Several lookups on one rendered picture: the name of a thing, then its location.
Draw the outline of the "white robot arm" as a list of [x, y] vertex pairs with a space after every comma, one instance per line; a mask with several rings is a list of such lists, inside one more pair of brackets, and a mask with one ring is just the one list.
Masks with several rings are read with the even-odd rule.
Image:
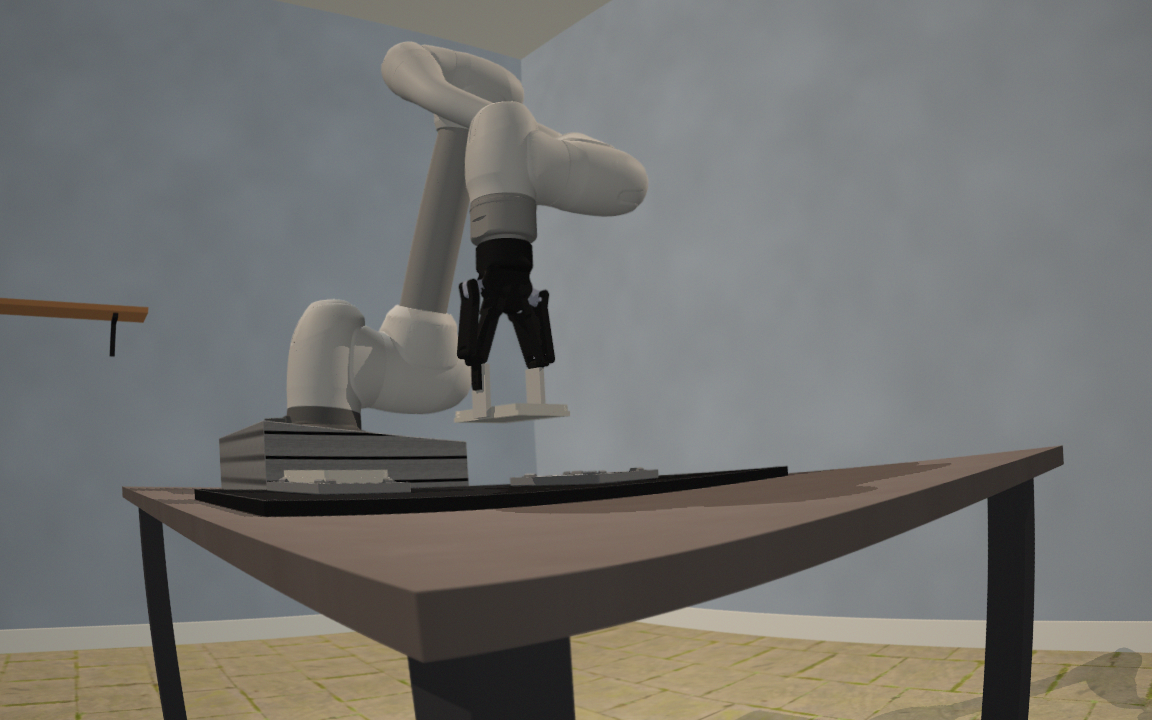
[[468, 202], [477, 247], [498, 238], [535, 242], [538, 205], [617, 217], [645, 199], [641, 161], [609, 143], [536, 122], [521, 82], [493, 61], [402, 41], [388, 50], [381, 77], [393, 94], [433, 111], [438, 131], [401, 306], [378, 332], [347, 301], [308, 305], [291, 338], [287, 416], [265, 420], [361, 430], [364, 407], [440, 414], [467, 397], [471, 366], [457, 357], [457, 325], [447, 309]]

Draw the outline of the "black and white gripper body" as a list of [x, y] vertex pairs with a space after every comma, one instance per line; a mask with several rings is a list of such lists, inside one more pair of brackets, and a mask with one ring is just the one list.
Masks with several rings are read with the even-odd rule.
[[476, 247], [476, 272], [479, 273], [477, 281], [483, 279], [484, 290], [482, 288], [482, 295], [486, 306], [495, 305], [500, 285], [509, 282], [511, 291], [506, 300], [503, 313], [520, 313], [521, 306], [515, 287], [525, 285], [526, 300], [529, 300], [532, 293], [531, 270], [532, 245], [526, 240], [486, 240]]

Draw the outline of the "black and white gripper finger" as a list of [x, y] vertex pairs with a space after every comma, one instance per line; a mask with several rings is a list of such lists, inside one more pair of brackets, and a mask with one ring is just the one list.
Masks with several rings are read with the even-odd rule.
[[[526, 300], [526, 287], [517, 285], [522, 313], [507, 314], [515, 325], [518, 344], [526, 363], [526, 404], [547, 404], [545, 401], [544, 366], [556, 363], [552, 334], [550, 334], [550, 291], [535, 290]], [[545, 355], [547, 354], [547, 355]]]
[[[460, 283], [461, 309], [457, 357], [465, 359], [467, 366], [471, 366], [473, 418], [476, 419], [492, 416], [490, 366], [486, 361], [488, 361], [497, 323], [499, 316], [503, 313], [511, 285], [509, 282], [500, 285], [495, 305], [486, 306], [486, 302], [483, 300], [480, 309], [482, 288], [484, 290], [483, 279], [482, 281], [470, 279], [470, 281]], [[479, 314], [482, 314], [480, 320]]]

